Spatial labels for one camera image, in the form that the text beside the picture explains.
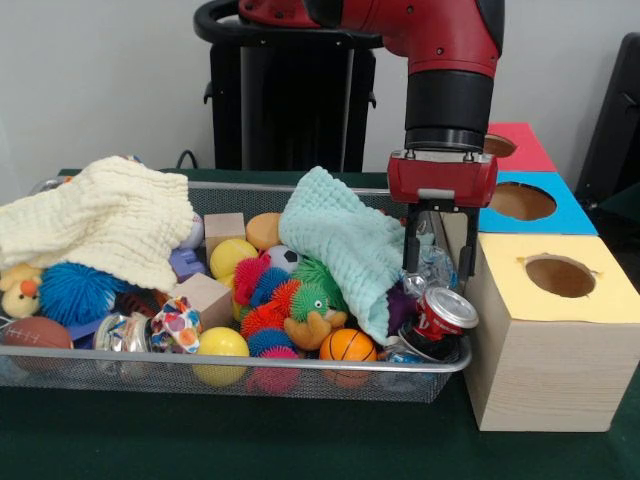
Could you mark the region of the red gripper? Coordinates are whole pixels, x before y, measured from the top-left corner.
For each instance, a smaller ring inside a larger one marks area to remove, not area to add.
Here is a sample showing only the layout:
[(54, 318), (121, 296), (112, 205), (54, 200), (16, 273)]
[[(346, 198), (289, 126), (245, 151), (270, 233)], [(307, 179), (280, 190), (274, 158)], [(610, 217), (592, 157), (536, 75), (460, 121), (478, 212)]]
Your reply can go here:
[(475, 274), (479, 209), (489, 205), (496, 188), (497, 158), (490, 154), (408, 150), (393, 152), (387, 166), (395, 202), (409, 204), (406, 217), (403, 269), (416, 273), (422, 200), (452, 200), (466, 217), (466, 241), (459, 253), (458, 277)]

